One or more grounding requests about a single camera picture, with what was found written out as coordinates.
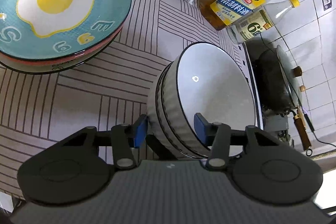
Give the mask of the white ribbed bowl black rim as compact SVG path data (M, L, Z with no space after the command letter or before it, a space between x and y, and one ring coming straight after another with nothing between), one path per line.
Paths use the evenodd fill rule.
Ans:
M206 158L204 145L194 129L194 115L209 123L224 123L243 130L256 125L256 106L244 73L224 50L210 43L188 46L172 62L161 90L165 118L179 141Z

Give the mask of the teal fried egg plate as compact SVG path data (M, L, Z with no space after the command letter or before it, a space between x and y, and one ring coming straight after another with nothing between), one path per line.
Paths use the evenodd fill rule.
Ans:
M131 0L1 0L1 53L45 60L78 53L125 22Z

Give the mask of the black wok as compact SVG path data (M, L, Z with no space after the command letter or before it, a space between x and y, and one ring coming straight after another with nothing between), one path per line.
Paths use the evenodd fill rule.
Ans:
M288 115L289 96L285 90L276 49L264 51L252 65L262 108L282 117Z

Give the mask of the wooden spatula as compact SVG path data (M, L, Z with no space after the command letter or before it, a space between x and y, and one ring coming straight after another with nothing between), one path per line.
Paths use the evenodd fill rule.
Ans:
M299 138L302 144L303 151L306 153L307 157L313 155L313 150L311 149L311 142L306 132L305 117L303 115L302 109L298 106L296 111L293 113L293 122L298 131Z

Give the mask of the striped table mat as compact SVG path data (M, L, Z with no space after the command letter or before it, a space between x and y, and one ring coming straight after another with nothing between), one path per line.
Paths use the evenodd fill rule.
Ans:
M135 121L146 111L157 75L195 42L221 47L255 88L245 47L233 45L197 5L183 0L132 0L114 41L73 69L33 76L1 68L1 191L21 197L21 164L79 129L105 131Z

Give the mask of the glass wok lid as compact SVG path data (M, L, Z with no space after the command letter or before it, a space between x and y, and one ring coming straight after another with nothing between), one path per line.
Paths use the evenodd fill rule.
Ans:
M302 100L302 91L298 78L301 67L291 65L290 59L280 45L276 47L276 56L280 65L280 71L284 78L285 90L289 96L289 105L291 109L297 108Z

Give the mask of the white vinegar bottle yellow cap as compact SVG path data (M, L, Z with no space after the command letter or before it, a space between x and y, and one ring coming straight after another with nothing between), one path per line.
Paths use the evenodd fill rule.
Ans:
M299 0L266 4L227 27L227 34L235 44L247 42L274 27L290 10L298 6Z

